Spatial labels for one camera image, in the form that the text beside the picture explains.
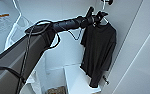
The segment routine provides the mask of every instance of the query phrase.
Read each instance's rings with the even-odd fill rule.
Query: sleeve
[[[83,45],[84,47],[86,47],[87,33],[88,33],[88,28],[86,27],[83,37],[82,37],[82,40],[81,40],[81,45]]]
[[[111,41],[108,45],[107,51],[106,51],[106,57],[105,60],[103,61],[103,65],[101,66],[101,70],[103,71],[108,71],[109,67],[111,65],[112,61],[112,54],[116,46],[116,33],[113,34]]]

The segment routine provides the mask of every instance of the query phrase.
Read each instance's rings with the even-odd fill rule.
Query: white surface
[[[112,92],[115,90],[116,86],[122,79],[123,75],[125,74],[126,70],[130,66],[131,62],[137,55],[138,51],[142,47],[143,43],[145,42],[149,34],[150,34],[150,1],[143,0],[140,9],[134,19],[134,22],[129,30],[129,33],[125,39],[125,42],[121,48],[121,51],[111,70],[111,73],[109,74],[108,80],[110,81],[110,84],[104,86],[102,94],[112,94]]]
[[[80,68],[80,65],[65,66],[65,76],[69,94],[92,94],[101,91],[100,87],[91,88],[90,78]]]
[[[113,94],[150,94],[150,34]]]

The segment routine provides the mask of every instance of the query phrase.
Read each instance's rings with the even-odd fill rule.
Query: white wall
[[[149,47],[150,41],[147,40],[147,43],[140,50],[149,34],[150,1],[143,0],[109,74],[110,84],[104,86],[102,94],[149,94],[150,52],[145,50]]]

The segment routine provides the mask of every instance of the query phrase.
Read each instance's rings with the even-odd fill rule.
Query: dark garment
[[[103,71],[108,71],[116,45],[116,30],[106,25],[86,28],[81,44],[85,47],[81,68],[91,77],[90,86],[98,87]]]

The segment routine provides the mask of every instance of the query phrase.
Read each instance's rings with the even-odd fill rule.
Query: wardrobe
[[[6,19],[0,17],[0,53],[19,16],[23,17],[18,21],[20,33],[13,36],[15,42],[37,21],[85,17],[91,6],[93,15],[108,13],[105,19],[117,33],[111,66],[103,72],[99,88],[88,88],[90,78],[79,71],[85,50],[80,44],[82,29],[79,40],[68,31],[58,33],[59,45],[44,52],[20,94],[47,94],[48,89],[60,86],[66,87],[67,94],[150,94],[150,0],[113,0],[111,5],[103,0],[0,0],[0,15],[8,14]],[[77,38],[80,30],[70,31]]]

